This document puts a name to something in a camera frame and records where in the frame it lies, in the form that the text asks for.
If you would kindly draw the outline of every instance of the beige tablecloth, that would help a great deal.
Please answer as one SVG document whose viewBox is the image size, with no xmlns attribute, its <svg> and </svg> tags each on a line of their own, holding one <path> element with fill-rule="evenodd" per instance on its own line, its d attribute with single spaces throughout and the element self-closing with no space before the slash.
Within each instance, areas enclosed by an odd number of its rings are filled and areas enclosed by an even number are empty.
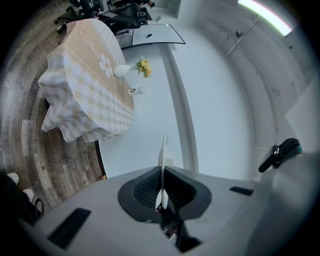
<svg viewBox="0 0 320 256">
<path fill-rule="evenodd" d="M 83 136 L 93 142 L 128 130 L 133 100 L 127 77 L 113 68 L 125 65 L 117 39 L 97 19 L 67 25 L 61 45 L 47 56 L 48 69 L 38 83 L 50 103 L 42 130 L 58 127 L 66 142 Z"/>
</svg>

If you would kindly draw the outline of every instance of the white shoe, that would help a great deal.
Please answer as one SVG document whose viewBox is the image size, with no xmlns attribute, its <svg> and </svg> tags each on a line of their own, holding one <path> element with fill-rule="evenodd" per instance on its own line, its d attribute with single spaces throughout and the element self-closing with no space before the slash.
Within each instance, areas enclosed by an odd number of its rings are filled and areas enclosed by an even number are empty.
<svg viewBox="0 0 320 256">
<path fill-rule="evenodd" d="M 11 172 L 11 173 L 8 173 L 7 174 L 13 181 L 16 185 L 18 185 L 19 183 L 19 175 L 16 174 L 15 172 Z"/>
<path fill-rule="evenodd" d="M 27 188 L 27 189 L 23 190 L 22 192 L 26 193 L 26 195 L 28 196 L 30 203 L 31 203 L 35 197 L 35 193 L 30 188 Z"/>
</svg>

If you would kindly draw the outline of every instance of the table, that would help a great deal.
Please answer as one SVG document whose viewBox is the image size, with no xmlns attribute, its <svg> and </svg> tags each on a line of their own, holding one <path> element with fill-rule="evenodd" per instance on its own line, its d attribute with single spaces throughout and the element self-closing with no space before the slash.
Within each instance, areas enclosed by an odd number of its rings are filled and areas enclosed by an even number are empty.
<svg viewBox="0 0 320 256">
<path fill-rule="evenodd" d="M 127 131 L 134 115 L 127 76 L 113 75 L 125 58 L 111 30 L 97 19 L 67 24 L 67 34 L 48 56 L 38 80 L 50 104 L 42 130 L 58 127 L 66 142 L 93 142 Z"/>
<path fill-rule="evenodd" d="M 185 41 L 170 24 L 148 24 L 134 28 L 129 33 L 117 35 L 121 49 L 151 44 L 182 44 Z"/>
</svg>

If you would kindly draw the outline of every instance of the office chair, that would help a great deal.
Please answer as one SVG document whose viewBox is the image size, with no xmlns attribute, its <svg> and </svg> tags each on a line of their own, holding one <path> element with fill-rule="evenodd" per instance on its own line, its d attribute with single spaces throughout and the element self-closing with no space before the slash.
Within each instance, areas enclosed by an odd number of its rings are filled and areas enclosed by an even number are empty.
<svg viewBox="0 0 320 256">
<path fill-rule="evenodd" d="M 139 16 L 139 7 L 136 3 L 112 11 L 112 13 L 116 16 L 99 15 L 99 19 L 108 25 L 114 35 L 121 30 L 139 29 L 142 25 L 148 25 L 146 17 Z"/>
<path fill-rule="evenodd" d="M 104 11 L 104 7 L 101 0 L 80 0 L 80 3 L 76 0 L 70 0 L 70 3 L 76 7 L 82 7 L 78 12 L 72 6 L 69 6 L 65 11 L 66 13 L 60 15 L 55 19 L 54 23 L 64 22 L 57 32 L 60 34 L 67 28 L 67 23 L 95 18 L 95 12 Z"/>
</svg>

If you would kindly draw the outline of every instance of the yellow flower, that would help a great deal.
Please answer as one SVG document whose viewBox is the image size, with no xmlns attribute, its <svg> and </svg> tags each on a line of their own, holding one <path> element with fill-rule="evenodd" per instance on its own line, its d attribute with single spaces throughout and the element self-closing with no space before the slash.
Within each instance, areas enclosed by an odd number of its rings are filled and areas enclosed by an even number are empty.
<svg viewBox="0 0 320 256">
<path fill-rule="evenodd" d="M 145 63 L 144 67 L 145 70 L 149 71 L 151 69 L 150 64 L 149 63 Z"/>
</svg>

